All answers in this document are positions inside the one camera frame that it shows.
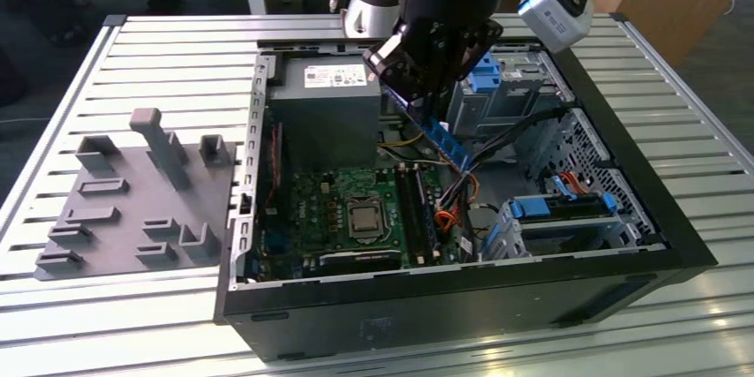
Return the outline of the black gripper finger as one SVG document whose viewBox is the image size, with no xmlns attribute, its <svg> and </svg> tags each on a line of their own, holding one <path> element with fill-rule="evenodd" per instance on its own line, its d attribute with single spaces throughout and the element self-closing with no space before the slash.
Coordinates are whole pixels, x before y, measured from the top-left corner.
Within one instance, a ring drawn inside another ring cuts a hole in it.
<svg viewBox="0 0 754 377">
<path fill-rule="evenodd" d="M 437 114 L 441 95 L 441 24 L 397 22 L 395 33 L 364 53 L 368 69 L 413 119 Z"/>
<path fill-rule="evenodd" d="M 443 73 L 443 87 L 433 112 L 437 120 L 447 121 L 456 84 L 471 73 L 501 33 L 503 26 L 493 19 L 487 19 L 476 28 L 464 28 L 460 32 Z"/>
</svg>

